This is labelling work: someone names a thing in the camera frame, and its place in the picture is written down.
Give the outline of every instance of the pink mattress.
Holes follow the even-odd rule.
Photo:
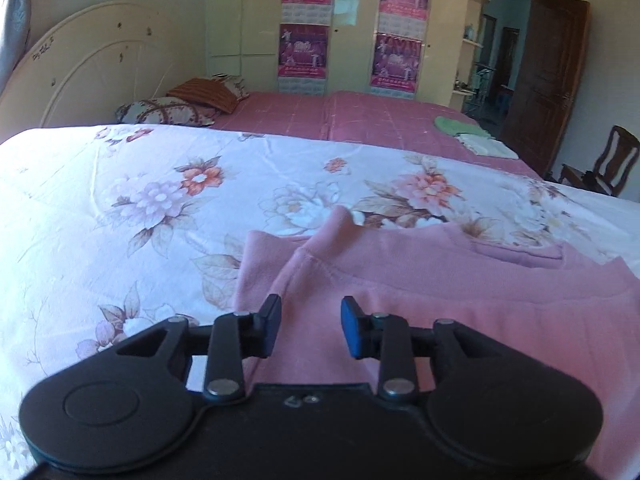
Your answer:
[[[304,139],[338,140],[443,156],[531,178],[540,177],[521,160],[478,156],[433,121],[445,116],[476,122],[451,108],[357,92],[329,97],[254,92],[213,128]]]

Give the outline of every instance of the floral bedspread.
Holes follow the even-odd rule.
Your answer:
[[[640,275],[640,226],[606,214],[637,219],[640,205],[417,153],[120,125],[25,132],[0,146],[0,168],[2,480],[33,465],[16,418],[28,389],[175,314],[212,323],[232,306],[249,230],[312,234],[343,205],[371,228],[565,240]],[[195,366],[189,386],[201,380]]]

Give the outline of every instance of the pillow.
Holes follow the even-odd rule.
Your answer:
[[[235,94],[219,79],[194,78],[169,90],[168,96],[184,99],[190,103],[213,106],[231,114],[238,106]]]
[[[215,108],[189,104],[175,97],[146,99],[116,110],[116,119],[126,124],[180,124],[182,126],[211,126],[220,115]]]
[[[222,81],[233,92],[238,101],[247,99],[249,92],[244,88],[244,79],[237,75],[218,74],[210,78],[212,81]]]

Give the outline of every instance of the pink sweater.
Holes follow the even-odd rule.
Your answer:
[[[283,299],[282,325],[273,356],[247,363],[250,383],[375,385],[377,362],[348,353],[344,296],[412,326],[453,318],[590,386],[605,423],[589,464],[609,480],[640,470],[640,282],[621,258],[495,246],[454,224],[371,230],[336,208],[311,238],[249,234],[236,306],[256,309],[270,292]],[[432,388],[427,360],[417,366]]]

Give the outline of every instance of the white towel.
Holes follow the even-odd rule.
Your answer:
[[[460,134],[457,140],[465,145],[466,149],[482,156],[498,156],[500,158],[519,158],[518,154],[507,148],[503,142],[495,139],[487,139],[471,134]]]

